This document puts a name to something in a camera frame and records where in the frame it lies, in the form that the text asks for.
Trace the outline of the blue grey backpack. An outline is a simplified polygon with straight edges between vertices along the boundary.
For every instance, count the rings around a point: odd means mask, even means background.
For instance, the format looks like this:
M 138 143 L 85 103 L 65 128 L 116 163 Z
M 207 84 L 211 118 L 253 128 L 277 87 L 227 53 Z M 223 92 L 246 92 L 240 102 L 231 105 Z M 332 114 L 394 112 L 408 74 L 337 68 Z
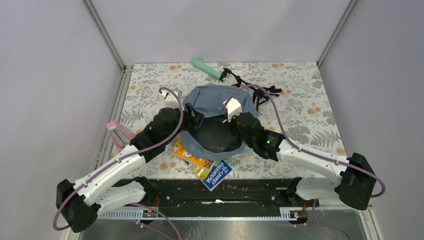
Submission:
M 219 161 L 244 152 L 247 145 L 223 122 L 227 115 L 220 108 L 238 88 L 228 85 L 203 85 L 195 87 L 183 100 L 194 110 L 204 115 L 197 129 L 183 130 L 180 133 L 185 150 L 207 160 Z

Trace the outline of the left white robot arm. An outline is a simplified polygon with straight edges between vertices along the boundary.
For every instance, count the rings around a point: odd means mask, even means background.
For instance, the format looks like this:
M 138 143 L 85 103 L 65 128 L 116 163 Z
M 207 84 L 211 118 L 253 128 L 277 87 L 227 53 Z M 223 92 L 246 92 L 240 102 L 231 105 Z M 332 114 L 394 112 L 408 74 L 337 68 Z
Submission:
M 124 175 L 164 152 L 166 145 L 181 131 L 199 128 L 203 119 L 204 114 L 189 103 L 183 108 L 162 108 L 117 156 L 74 182 L 62 180 L 56 187 L 57 212 L 53 228 L 79 233 L 108 210 L 137 202 L 144 206 L 152 204 L 154 190 L 136 180 L 123 187 L 112 189 L 112 186 Z

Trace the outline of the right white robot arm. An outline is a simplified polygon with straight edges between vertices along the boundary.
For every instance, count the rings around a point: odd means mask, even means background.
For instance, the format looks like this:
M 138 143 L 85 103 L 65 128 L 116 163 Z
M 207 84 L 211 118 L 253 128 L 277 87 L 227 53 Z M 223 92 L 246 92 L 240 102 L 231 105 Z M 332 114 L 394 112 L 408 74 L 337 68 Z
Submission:
M 229 121 L 231 130 L 261 158 L 299 165 L 326 180 L 294 179 L 287 201 L 299 206 L 304 201 L 338 198 L 345 205 L 364 211 L 368 208 L 377 182 L 368 160 L 360 153 L 333 158 L 326 152 L 298 146 L 287 136 L 265 129 L 251 113 L 241 113 Z

